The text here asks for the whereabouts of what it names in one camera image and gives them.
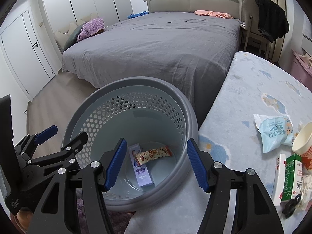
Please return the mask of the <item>person's left hand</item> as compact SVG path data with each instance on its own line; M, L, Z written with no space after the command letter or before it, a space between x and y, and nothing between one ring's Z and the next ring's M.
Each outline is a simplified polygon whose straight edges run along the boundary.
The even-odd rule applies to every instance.
M28 233L30 223L33 217L33 213L27 210L20 210L16 215L16 222L19 228L24 232Z

